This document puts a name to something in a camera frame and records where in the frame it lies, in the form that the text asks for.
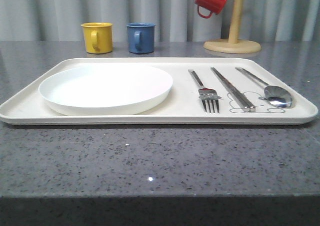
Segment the wooden mug tree stand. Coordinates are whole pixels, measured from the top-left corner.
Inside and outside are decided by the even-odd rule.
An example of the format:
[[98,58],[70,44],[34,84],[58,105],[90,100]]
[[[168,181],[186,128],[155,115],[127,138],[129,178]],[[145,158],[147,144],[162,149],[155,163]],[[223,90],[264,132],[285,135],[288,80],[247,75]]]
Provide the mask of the wooden mug tree stand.
[[243,2],[244,0],[234,0],[228,38],[206,41],[203,45],[205,49],[231,54],[255,53],[261,50],[261,45],[257,42],[239,39]]

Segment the yellow mug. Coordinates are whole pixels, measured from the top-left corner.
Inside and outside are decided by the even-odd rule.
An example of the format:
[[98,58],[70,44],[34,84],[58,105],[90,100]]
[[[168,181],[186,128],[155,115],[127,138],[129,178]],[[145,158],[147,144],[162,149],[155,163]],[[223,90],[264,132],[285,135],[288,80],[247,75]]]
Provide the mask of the yellow mug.
[[112,23],[83,23],[81,27],[87,53],[104,54],[113,51]]

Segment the silver spoon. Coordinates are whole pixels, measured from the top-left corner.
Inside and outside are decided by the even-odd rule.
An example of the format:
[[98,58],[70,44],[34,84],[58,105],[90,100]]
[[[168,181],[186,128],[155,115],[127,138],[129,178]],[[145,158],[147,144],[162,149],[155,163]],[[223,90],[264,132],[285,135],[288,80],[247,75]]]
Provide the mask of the silver spoon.
[[276,106],[278,108],[291,108],[293,106],[294,98],[291,95],[291,93],[286,89],[280,86],[270,85],[258,76],[254,75],[253,73],[249,72],[248,70],[242,67],[236,67],[235,69],[240,71],[253,81],[260,83],[263,87],[264,97],[271,105]]

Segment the silver fork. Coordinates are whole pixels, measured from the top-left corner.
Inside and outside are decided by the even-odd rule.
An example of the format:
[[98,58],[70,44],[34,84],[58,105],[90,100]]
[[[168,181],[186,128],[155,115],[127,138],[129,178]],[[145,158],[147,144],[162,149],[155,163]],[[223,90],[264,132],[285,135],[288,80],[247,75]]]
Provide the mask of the silver fork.
[[193,77],[195,82],[197,83],[199,89],[199,99],[202,102],[202,106],[206,114],[219,114],[220,112],[220,104],[217,92],[215,89],[207,88],[203,85],[201,79],[193,69],[188,69],[188,72]]

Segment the white round plate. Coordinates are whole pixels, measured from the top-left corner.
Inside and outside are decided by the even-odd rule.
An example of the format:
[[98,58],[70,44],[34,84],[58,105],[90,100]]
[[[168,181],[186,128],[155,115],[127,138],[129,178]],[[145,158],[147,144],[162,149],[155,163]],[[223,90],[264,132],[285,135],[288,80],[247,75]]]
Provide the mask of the white round plate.
[[172,85],[172,76],[155,67],[91,64],[46,78],[38,91],[63,115],[134,115],[164,101]]

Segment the cream rabbit serving tray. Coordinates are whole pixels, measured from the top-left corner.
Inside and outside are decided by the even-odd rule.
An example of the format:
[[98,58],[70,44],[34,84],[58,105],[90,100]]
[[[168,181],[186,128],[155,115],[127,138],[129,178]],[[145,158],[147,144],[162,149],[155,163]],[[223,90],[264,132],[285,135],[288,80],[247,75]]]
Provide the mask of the cream rabbit serving tray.
[[[85,65],[144,65],[161,69],[173,78],[164,101],[134,115],[68,116],[51,109],[39,93],[46,78]],[[270,85],[293,96],[291,108],[278,108],[265,98],[264,88],[236,67],[242,67]],[[219,114],[206,114],[198,85],[188,72],[193,69],[207,88],[219,96]],[[284,124],[298,125],[316,118],[318,108],[259,64],[241,58],[74,58],[64,60],[44,73],[0,107],[3,122],[14,125],[72,124]]]

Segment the grey curtain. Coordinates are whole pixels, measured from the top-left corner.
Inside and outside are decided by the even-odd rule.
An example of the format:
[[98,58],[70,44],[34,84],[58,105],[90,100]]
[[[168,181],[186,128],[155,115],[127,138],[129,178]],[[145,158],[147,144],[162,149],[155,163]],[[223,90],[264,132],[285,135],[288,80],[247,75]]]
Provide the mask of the grey curtain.
[[[229,33],[233,0],[209,19],[195,0],[0,0],[2,41],[81,41],[82,23],[113,24],[113,39],[127,40],[126,25],[155,24],[155,39],[202,42]],[[257,42],[318,41],[320,0],[244,0],[240,38]]]

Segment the blue mug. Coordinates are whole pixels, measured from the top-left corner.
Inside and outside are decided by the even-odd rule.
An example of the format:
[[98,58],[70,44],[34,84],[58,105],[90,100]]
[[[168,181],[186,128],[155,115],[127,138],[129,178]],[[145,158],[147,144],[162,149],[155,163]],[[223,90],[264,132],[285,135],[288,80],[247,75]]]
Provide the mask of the blue mug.
[[155,24],[127,24],[128,51],[135,54],[152,53],[155,50]]

